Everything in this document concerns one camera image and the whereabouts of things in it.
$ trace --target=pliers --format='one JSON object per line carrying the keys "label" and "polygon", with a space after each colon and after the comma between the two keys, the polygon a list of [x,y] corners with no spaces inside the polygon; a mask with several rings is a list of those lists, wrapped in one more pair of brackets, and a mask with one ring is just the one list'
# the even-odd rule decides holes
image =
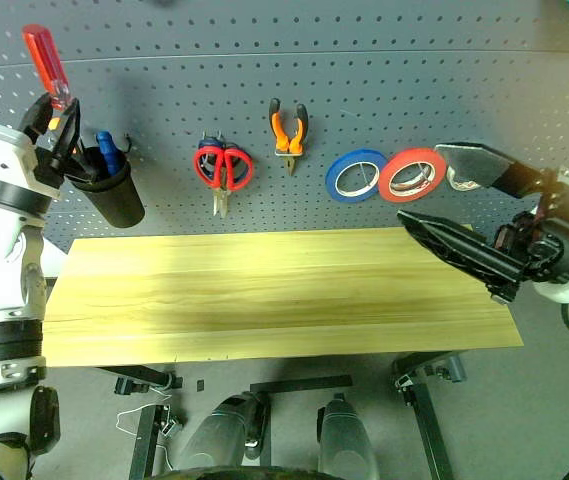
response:
{"label": "pliers", "polygon": [[297,131],[290,141],[280,122],[279,99],[271,99],[271,104],[268,108],[268,118],[271,130],[273,130],[273,133],[275,134],[275,155],[278,157],[284,157],[288,168],[288,174],[293,175],[293,170],[295,169],[295,157],[299,157],[304,153],[302,142],[304,142],[306,132],[308,131],[308,113],[306,112],[306,107],[302,103],[297,104],[295,115],[297,120]]}

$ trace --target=gray pegboard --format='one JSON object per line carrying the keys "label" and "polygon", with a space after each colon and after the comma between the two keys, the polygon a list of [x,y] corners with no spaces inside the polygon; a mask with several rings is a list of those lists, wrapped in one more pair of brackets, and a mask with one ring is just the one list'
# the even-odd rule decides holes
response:
{"label": "gray pegboard", "polygon": [[[48,237],[68,248],[78,236],[397,225],[397,204],[377,197],[342,204],[325,191],[331,163],[359,147],[390,155],[466,140],[537,166],[569,166],[568,2],[417,5],[0,2],[0,123],[19,123],[42,90],[19,38],[23,24],[39,22],[52,29],[66,60],[87,143],[103,128],[116,139],[127,132],[135,143],[130,159],[144,221],[109,227],[65,186]],[[273,96],[289,117],[296,101],[311,116],[307,153],[292,178],[272,153]],[[201,132],[218,129],[256,162],[253,181],[231,195],[224,220],[211,216],[212,195],[191,167]],[[491,234],[531,204],[443,184],[404,206]]]}

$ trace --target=light wood surface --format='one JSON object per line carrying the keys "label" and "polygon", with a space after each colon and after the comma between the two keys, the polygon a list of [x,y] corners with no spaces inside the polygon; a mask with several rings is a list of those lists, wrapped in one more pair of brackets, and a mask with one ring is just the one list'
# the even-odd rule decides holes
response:
{"label": "light wood surface", "polygon": [[79,239],[51,366],[518,346],[504,306],[402,228]]}

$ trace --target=tape roll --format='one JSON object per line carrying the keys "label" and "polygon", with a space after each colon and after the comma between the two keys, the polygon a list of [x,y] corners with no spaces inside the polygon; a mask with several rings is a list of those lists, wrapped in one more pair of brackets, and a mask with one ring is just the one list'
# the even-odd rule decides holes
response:
{"label": "tape roll", "polygon": [[[377,150],[368,148],[360,148],[353,150],[346,155],[341,156],[326,173],[326,190],[338,202],[356,203],[366,200],[377,193],[378,180],[380,178],[380,170],[386,165],[386,157]],[[375,173],[368,180],[364,178],[365,185],[357,190],[344,190],[338,187],[338,181],[344,173],[352,167],[360,165],[371,166],[375,169]]]}
{"label": "tape roll", "polygon": [[450,166],[448,167],[448,170],[446,170],[446,179],[451,185],[451,188],[453,188],[453,190],[457,190],[458,192],[470,192],[471,190],[475,190],[476,188],[481,187],[479,183],[475,183],[472,180],[469,180],[467,182],[458,182],[455,180],[455,170],[453,170],[453,167]]}
{"label": "tape roll", "polygon": [[[413,165],[419,167],[417,175],[404,182],[395,179],[399,172]],[[439,153],[430,148],[410,148],[395,155],[382,169],[379,192],[389,202],[410,202],[435,190],[445,175],[446,162]]]}

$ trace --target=black pen holder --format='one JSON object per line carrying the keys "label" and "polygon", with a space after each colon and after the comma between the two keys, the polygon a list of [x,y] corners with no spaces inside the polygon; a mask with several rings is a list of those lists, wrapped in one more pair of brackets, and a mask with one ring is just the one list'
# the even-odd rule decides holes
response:
{"label": "black pen holder", "polygon": [[[89,161],[93,160],[93,165],[104,164],[98,147],[87,148],[84,155]],[[120,151],[119,155],[124,166],[112,177],[93,183],[72,183],[86,195],[108,223],[117,228],[128,228],[142,221],[144,206],[131,177],[131,164],[123,152]]]}

